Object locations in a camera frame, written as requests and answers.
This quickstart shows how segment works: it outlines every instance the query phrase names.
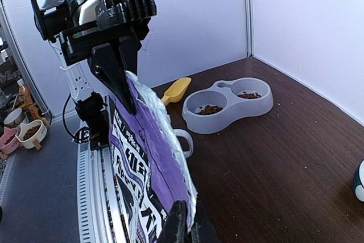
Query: white partition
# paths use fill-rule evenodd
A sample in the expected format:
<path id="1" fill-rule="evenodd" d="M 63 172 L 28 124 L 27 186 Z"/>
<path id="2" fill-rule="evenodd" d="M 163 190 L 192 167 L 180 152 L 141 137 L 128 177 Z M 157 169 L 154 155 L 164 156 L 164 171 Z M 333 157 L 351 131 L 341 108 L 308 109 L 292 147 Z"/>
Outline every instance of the white partition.
<path id="1" fill-rule="evenodd" d="M 139 54 L 139 77 L 154 87 L 246 57 L 243 0 L 155 0 L 158 15 Z M 69 93 L 65 75 L 34 26 L 29 0 L 4 0 L 28 69 L 53 114 Z M 88 73 L 96 91 L 107 90 Z"/>
<path id="2" fill-rule="evenodd" d="M 253 0 L 254 55 L 364 123 L 364 0 Z"/>

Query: yellow scoop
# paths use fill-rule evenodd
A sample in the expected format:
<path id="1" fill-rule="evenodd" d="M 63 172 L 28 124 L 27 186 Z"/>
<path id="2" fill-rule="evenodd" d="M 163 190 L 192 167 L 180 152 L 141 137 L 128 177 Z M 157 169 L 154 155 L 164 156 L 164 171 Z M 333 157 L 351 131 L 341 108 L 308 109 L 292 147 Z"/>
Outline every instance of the yellow scoop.
<path id="1" fill-rule="evenodd" d="M 179 102 L 184 93 L 186 92 L 189 84 L 191 83 L 191 78 L 181 78 L 175 81 L 170 88 L 164 92 L 162 102 L 167 106 L 170 102 Z"/>

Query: white mug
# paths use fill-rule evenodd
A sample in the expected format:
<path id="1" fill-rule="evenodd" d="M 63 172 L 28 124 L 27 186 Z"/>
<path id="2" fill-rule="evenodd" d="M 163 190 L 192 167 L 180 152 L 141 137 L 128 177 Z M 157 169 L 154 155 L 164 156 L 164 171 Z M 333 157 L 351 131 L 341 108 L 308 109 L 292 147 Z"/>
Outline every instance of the white mug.
<path id="1" fill-rule="evenodd" d="M 193 139 L 191 135 L 183 129 L 174 129 L 174 132 L 177 137 L 184 138 L 187 141 L 189 150 L 183 151 L 183 155 L 186 159 L 189 158 L 193 153 Z"/>

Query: wooden table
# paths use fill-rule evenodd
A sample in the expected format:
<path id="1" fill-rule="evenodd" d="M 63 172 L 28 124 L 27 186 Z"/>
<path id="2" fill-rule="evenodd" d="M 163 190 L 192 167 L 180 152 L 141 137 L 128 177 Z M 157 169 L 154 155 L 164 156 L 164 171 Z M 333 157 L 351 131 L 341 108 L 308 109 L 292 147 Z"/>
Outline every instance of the wooden table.
<path id="1" fill-rule="evenodd" d="M 192 76 L 187 95 L 217 80 L 257 77 L 275 106 L 217 134 L 192 134 L 192 179 L 222 242 L 364 242 L 364 204 L 351 187 L 364 128 L 327 100 L 249 58 Z M 169 84 L 156 88 L 161 97 Z M 183 102 L 167 109 L 186 129 Z"/>

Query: gray table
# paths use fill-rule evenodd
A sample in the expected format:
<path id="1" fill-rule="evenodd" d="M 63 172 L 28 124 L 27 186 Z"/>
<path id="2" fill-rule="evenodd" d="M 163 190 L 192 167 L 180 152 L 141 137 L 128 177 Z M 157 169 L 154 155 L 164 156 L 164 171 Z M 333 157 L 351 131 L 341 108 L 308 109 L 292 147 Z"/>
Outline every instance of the gray table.
<path id="1" fill-rule="evenodd" d="M 75 131 L 80 120 L 67 119 Z M 40 151 L 14 154 L 1 206 L 0 242 L 77 243 L 77 145 L 54 121 Z"/>

